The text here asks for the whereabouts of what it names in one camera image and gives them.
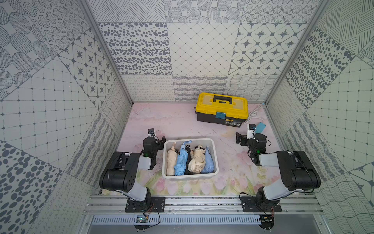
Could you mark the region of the white plastic storage box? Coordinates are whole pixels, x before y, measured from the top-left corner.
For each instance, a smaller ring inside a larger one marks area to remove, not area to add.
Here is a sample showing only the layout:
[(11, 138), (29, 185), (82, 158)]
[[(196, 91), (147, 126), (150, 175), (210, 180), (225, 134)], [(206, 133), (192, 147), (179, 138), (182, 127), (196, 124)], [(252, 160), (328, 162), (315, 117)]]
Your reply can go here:
[(206, 146), (209, 147), (210, 155), (212, 157), (213, 164), (214, 164), (214, 170), (213, 170), (212, 173), (178, 175), (178, 176), (175, 176), (175, 175), (168, 176), (168, 175), (166, 175), (166, 172), (167, 172), (167, 150), (169, 150), (172, 147), (174, 142), (176, 143), (174, 148), (180, 149), (180, 146), (185, 141), (190, 141), (190, 139), (167, 140), (164, 143), (163, 161), (162, 161), (162, 170), (161, 170), (163, 178), (168, 179), (168, 180), (194, 180), (194, 179), (208, 179), (208, 178), (211, 178), (211, 177), (214, 177), (214, 176), (218, 175), (219, 164), (218, 164), (217, 152), (216, 152), (216, 148), (215, 148), (215, 143), (214, 143), (213, 139), (211, 139), (211, 138), (192, 138), (190, 145), (191, 145), (191, 147), (195, 147), (195, 146), (198, 146), (198, 145), (202, 145), (204, 147), (206, 147)]

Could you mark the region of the beige umbrella black lining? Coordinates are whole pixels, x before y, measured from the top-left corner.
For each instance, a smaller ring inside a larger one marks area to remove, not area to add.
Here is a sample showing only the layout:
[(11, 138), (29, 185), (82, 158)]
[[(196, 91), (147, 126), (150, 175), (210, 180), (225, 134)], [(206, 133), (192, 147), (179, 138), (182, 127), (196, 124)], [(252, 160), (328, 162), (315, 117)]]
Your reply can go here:
[(205, 148), (198, 145), (194, 150), (191, 150), (191, 161), (188, 164), (188, 170), (192, 173), (201, 173), (206, 165)]

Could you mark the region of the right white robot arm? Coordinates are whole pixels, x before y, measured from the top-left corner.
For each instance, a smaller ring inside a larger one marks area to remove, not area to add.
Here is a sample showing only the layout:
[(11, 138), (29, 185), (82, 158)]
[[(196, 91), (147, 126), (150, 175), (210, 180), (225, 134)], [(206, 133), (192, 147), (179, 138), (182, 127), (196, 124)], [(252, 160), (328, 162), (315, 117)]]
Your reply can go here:
[(255, 205), (270, 205), (295, 192), (307, 194), (320, 187), (320, 176), (304, 151), (267, 153), (267, 142), (267, 136), (260, 133), (252, 137), (236, 133), (236, 143), (248, 147), (247, 154), (256, 166), (280, 171), (280, 179), (258, 190)]

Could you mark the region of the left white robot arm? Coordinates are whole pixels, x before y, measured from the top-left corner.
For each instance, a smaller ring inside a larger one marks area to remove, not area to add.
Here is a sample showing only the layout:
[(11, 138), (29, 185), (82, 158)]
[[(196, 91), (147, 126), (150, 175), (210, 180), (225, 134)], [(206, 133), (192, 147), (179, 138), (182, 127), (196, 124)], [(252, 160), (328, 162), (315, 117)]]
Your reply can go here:
[(164, 149), (165, 142), (165, 137), (148, 136), (140, 153), (114, 152), (99, 178), (100, 188), (127, 196), (130, 205), (151, 207), (151, 192), (136, 181), (136, 175), (139, 170), (154, 168), (157, 153)]

